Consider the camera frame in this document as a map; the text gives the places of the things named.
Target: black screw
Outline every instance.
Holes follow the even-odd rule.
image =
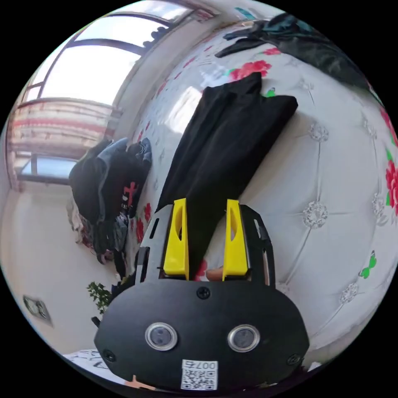
[[[108,349],[104,350],[103,355],[108,362],[116,361],[116,355],[112,351],[109,351]]]
[[[196,295],[201,299],[201,300],[206,300],[207,298],[210,297],[210,290],[207,287],[199,287],[199,289],[196,291]]]
[[[293,365],[297,365],[299,362],[301,361],[301,356],[298,354],[293,354],[291,355],[288,360],[286,361],[286,363],[289,366],[293,366]]]

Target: qr code label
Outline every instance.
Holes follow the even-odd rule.
[[[181,389],[210,391],[217,389],[218,362],[182,360]]]

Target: floral bedspread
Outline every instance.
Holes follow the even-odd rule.
[[[261,214],[274,247],[277,287],[298,306],[317,349],[378,306],[396,269],[397,135],[371,95],[270,44],[216,58],[230,44],[222,38],[230,30],[193,48],[143,114],[133,139],[150,139],[153,166],[131,221],[129,253],[139,247],[203,89],[261,72],[262,93],[293,95],[298,110],[240,201]],[[197,279],[222,265],[224,236],[222,220]]]

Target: potted plant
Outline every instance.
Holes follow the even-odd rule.
[[[87,290],[90,293],[93,301],[97,305],[99,313],[102,315],[111,301],[111,292],[105,289],[102,283],[91,282],[87,286]]]

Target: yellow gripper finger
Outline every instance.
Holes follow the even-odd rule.
[[[244,278],[247,272],[248,260],[239,201],[228,199],[223,281],[228,277]]]
[[[174,201],[163,271],[170,277],[189,279],[186,199]]]

